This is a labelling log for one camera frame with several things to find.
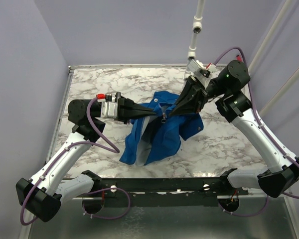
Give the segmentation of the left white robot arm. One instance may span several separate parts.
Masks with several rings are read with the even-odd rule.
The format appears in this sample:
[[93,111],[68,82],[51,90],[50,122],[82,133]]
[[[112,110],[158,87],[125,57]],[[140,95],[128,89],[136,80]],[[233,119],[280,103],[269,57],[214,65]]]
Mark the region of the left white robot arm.
[[119,149],[103,135],[105,123],[100,119],[114,119],[128,123],[129,120],[154,116],[152,108],[147,108],[124,98],[98,94],[91,100],[72,100],[68,105],[68,120],[74,123],[72,131],[57,153],[30,179],[21,178],[16,184],[20,205],[20,222],[27,226],[24,212],[29,211],[35,219],[43,222],[51,220],[61,205],[81,194],[96,196],[100,191],[101,179],[89,171],[83,172],[68,183],[62,183],[64,176],[74,163],[91,146],[119,153]]

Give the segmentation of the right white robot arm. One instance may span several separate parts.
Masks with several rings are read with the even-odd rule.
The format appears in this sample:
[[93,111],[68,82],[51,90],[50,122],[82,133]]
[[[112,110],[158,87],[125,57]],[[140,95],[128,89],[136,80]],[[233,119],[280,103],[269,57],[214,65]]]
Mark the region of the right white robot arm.
[[219,182],[220,191],[230,195],[245,187],[261,189],[273,198],[284,194],[299,180],[299,156],[278,140],[241,91],[251,79],[246,64],[232,60],[216,78],[198,60],[191,59],[187,69],[190,74],[169,116],[197,114],[210,99],[217,98],[221,116],[240,130],[267,166],[263,170],[234,169]]

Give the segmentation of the blue jacket with white lining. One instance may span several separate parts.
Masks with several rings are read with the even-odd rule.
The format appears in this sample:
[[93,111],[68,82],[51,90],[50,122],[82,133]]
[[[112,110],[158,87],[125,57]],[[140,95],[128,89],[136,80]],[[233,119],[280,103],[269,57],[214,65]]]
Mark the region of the blue jacket with white lining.
[[170,116],[179,95],[168,91],[155,92],[149,103],[154,116],[132,119],[131,133],[125,138],[125,150],[120,162],[144,166],[175,155],[181,140],[187,140],[204,129],[200,114]]

